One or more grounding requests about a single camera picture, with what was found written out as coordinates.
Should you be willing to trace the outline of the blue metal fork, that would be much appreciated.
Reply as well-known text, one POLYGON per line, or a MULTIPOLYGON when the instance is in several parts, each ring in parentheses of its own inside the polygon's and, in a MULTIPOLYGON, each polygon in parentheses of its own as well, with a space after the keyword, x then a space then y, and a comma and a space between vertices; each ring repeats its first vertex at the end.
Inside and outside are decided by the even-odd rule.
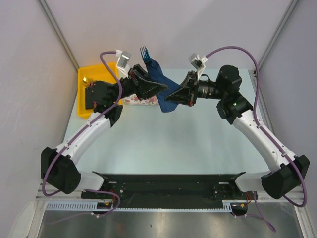
POLYGON ((140 53, 141 53, 141 57, 143 59, 143 62, 145 65, 151 65, 152 64, 152 59, 149 55, 149 51, 148 49, 146 48, 146 46, 142 46, 140 48, 140 53))

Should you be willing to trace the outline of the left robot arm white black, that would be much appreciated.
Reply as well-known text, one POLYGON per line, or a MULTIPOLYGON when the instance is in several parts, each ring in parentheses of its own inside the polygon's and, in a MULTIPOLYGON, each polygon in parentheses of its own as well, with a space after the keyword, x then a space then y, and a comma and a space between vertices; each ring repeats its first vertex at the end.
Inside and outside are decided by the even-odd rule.
POLYGON ((128 71, 126 78, 116 79, 114 84, 95 81, 88 86, 86 90, 95 103, 90 117, 70 139, 41 153, 43 194, 50 196, 45 190, 48 183, 65 194, 79 189, 91 190, 98 198, 106 197, 109 185, 104 183, 104 177, 96 172, 81 172, 76 165, 94 141, 119 120, 123 109, 118 103, 120 99, 133 94, 148 99, 166 89, 167 85, 152 81, 138 64, 128 71))

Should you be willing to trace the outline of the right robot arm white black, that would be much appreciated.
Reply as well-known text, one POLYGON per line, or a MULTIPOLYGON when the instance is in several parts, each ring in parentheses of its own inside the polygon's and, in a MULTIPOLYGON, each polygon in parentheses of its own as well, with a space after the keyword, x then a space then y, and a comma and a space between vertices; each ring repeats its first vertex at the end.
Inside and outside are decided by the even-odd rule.
POLYGON ((269 171, 240 173, 229 185, 229 195, 240 199, 246 191, 264 191, 274 199, 285 197, 299 186, 310 165, 305 156, 297 156, 284 146, 254 115, 254 108, 239 92, 242 78, 238 68, 225 65, 220 68, 216 81, 199 80, 194 71, 188 72, 180 89, 166 97, 169 102, 193 106, 198 98, 218 99, 217 111, 243 133, 260 153, 269 171))

